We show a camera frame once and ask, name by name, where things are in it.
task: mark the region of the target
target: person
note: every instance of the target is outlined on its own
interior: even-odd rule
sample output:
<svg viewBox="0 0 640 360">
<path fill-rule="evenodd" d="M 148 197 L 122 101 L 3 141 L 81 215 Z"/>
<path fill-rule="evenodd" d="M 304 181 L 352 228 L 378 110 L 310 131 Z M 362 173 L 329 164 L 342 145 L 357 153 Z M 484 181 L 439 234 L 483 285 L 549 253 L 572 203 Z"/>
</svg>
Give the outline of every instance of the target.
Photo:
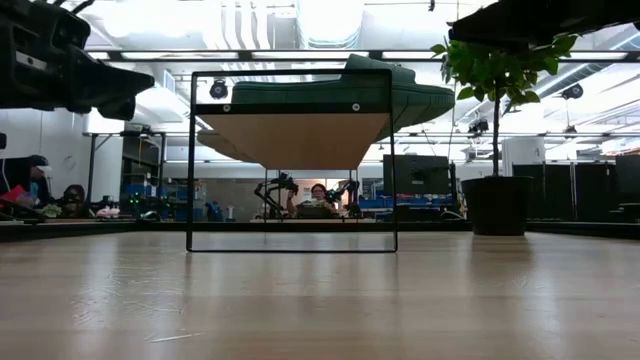
<svg viewBox="0 0 640 360">
<path fill-rule="evenodd" d="M 85 204 L 85 192 L 82 185 L 69 185 L 59 200 L 62 214 L 65 217 L 89 217 L 89 210 Z"/>
<path fill-rule="evenodd" d="M 21 187 L 12 189 L 17 194 L 14 202 L 30 209 L 43 208 L 51 200 L 49 185 L 45 178 L 45 173 L 51 171 L 49 161 L 40 155 L 31 155 L 27 158 L 27 161 L 29 162 L 31 187 L 29 189 L 22 189 Z"/>
<path fill-rule="evenodd" d="M 289 194 L 287 195 L 287 211 L 291 217 L 297 213 L 296 207 L 293 205 L 293 191 L 289 190 Z M 324 206 L 331 214 L 337 214 L 338 211 L 333 206 L 332 203 L 327 201 L 327 188 L 322 184 L 315 184 L 311 187 L 311 200 L 315 202 L 321 202 L 322 206 Z"/>
<path fill-rule="evenodd" d="M 31 155 L 29 163 L 31 165 L 31 198 L 36 207 L 43 207 L 51 200 L 49 184 L 45 178 L 45 174 L 51 172 L 51 166 L 49 166 L 49 160 L 42 155 Z"/>
</svg>

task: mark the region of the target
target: ceiling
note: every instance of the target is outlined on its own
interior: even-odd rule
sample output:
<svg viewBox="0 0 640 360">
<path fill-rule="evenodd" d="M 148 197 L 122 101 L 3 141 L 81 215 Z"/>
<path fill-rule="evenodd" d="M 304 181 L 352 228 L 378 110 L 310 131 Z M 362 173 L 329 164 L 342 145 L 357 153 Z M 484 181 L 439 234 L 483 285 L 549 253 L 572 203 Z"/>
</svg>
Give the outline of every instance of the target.
<svg viewBox="0 0 640 360">
<path fill-rule="evenodd" d="M 359 49 L 425 50 L 441 43 L 447 34 L 447 22 L 473 13 L 491 0 L 436 1 L 430 12 L 429 1 L 399 0 L 324 0 L 318 8 L 315 0 L 121 0 L 101 1 L 82 14 L 94 32 L 88 50 L 313 50 L 323 47 L 357 51 Z M 65 6 L 77 2 L 68 1 Z M 593 61 L 619 59 L 613 50 L 640 50 L 640 36 L 633 26 L 617 26 L 581 37 L 573 50 Z M 158 87 L 164 85 L 165 71 L 175 80 L 175 91 L 154 90 L 139 100 L 136 121 L 147 122 L 157 130 L 186 131 L 184 115 L 189 108 L 190 74 L 201 70 L 248 69 L 304 69 L 340 68 L 343 61 L 325 62 L 138 62 L 117 63 L 137 71 L 153 74 Z M 403 67 L 416 71 L 421 84 L 449 86 L 441 80 L 439 63 L 401 62 Z M 507 114 L 501 130 L 505 132 L 543 133 L 561 132 L 568 124 L 579 132 L 638 131 L 640 130 L 640 63 L 605 64 L 598 71 L 588 71 L 590 63 L 563 64 L 555 77 L 543 78 L 536 91 L 550 92 L 541 104 L 522 107 L 520 112 Z M 257 81 L 274 81 L 257 77 Z M 279 79 L 279 81 L 308 81 L 309 77 Z M 556 95 L 568 86 L 579 83 L 584 96 L 565 101 Z M 212 101 L 208 96 L 210 83 L 199 84 L 198 98 Z M 458 101 L 454 111 L 424 126 L 405 128 L 406 132 L 466 132 L 470 122 L 492 118 L 493 107 L 475 99 Z M 550 146 L 592 148 L 606 142 L 606 138 L 584 138 L 573 143 Z M 431 151 L 436 146 L 425 146 Z"/>
</svg>

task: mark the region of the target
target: black monitor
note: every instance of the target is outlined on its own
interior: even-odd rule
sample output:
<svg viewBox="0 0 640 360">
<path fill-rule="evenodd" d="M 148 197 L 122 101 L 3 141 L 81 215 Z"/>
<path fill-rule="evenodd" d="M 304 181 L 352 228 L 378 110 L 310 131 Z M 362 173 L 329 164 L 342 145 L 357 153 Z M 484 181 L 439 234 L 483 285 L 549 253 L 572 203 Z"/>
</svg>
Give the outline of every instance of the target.
<svg viewBox="0 0 640 360">
<path fill-rule="evenodd" d="M 391 195 L 391 155 L 383 158 L 384 193 Z M 449 161 L 446 156 L 396 155 L 397 194 L 451 194 Z"/>
<path fill-rule="evenodd" d="M 0 159 L 0 195 L 16 186 L 31 190 L 31 162 L 29 158 Z"/>
<path fill-rule="evenodd" d="M 640 155 L 616 156 L 618 190 L 623 194 L 640 194 Z"/>
</svg>

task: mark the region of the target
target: black camera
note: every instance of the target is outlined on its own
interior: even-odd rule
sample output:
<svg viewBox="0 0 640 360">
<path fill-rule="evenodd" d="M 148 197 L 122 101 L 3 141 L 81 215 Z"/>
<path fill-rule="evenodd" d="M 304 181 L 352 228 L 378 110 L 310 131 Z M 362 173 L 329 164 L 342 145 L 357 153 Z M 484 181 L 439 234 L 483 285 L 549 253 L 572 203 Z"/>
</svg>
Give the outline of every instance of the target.
<svg viewBox="0 0 640 360">
<path fill-rule="evenodd" d="M 218 79 L 214 80 L 213 85 L 209 90 L 209 94 L 214 99 L 224 99 L 229 95 L 229 89 L 223 79 Z"/>
<path fill-rule="evenodd" d="M 114 68 L 84 51 L 91 34 L 77 13 L 46 1 L 0 2 L 0 108 L 86 114 L 131 120 L 135 96 L 152 87 L 152 76 Z"/>
<path fill-rule="evenodd" d="M 560 93 L 560 97 L 565 100 L 580 99 L 584 95 L 584 89 L 580 84 L 575 84 Z"/>
</svg>

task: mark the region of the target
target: fluorescent light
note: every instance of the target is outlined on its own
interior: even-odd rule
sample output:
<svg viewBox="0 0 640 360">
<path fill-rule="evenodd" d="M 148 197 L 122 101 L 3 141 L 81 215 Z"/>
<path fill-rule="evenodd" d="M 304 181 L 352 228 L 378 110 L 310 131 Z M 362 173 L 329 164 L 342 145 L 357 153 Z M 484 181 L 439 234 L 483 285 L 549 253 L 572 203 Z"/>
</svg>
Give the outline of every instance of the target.
<svg viewBox="0 0 640 360">
<path fill-rule="evenodd" d="M 96 60 L 109 60 L 109 54 L 100 51 L 89 51 L 89 55 Z"/>
<path fill-rule="evenodd" d="M 168 164 L 187 164 L 189 163 L 188 160 L 167 160 L 165 161 Z M 242 163 L 242 161 L 240 160 L 227 160 L 227 159 L 214 159 L 214 160 L 194 160 L 193 161 L 194 164 L 214 164 L 214 163 L 224 163 L 224 164 L 238 164 L 238 163 Z"/>
<path fill-rule="evenodd" d="M 612 132 L 612 133 L 608 133 L 607 135 L 611 137 L 640 137 L 640 132 L 625 132 L 625 133 Z"/>
<path fill-rule="evenodd" d="M 435 56 L 433 51 L 385 51 L 382 53 L 382 59 L 398 59 L 398 60 L 429 60 L 432 58 L 441 59 L 444 54 Z"/>
<path fill-rule="evenodd" d="M 345 60 L 349 55 L 369 56 L 367 51 L 256 51 L 254 59 L 340 59 Z"/>
<path fill-rule="evenodd" d="M 129 60 L 154 60 L 154 59 L 167 59 L 167 60 L 199 60 L 199 59 L 229 59 L 237 60 L 237 52 L 162 52 L 162 51 L 126 51 L 122 53 L 122 57 Z"/>
<path fill-rule="evenodd" d="M 345 64 L 344 62 L 293 63 L 291 64 L 291 68 L 292 69 L 344 69 L 344 64 Z"/>
<path fill-rule="evenodd" d="M 572 52 L 571 57 L 562 57 L 561 59 L 571 60 L 621 60 L 627 56 L 624 51 L 603 51 L 603 52 Z"/>
</svg>

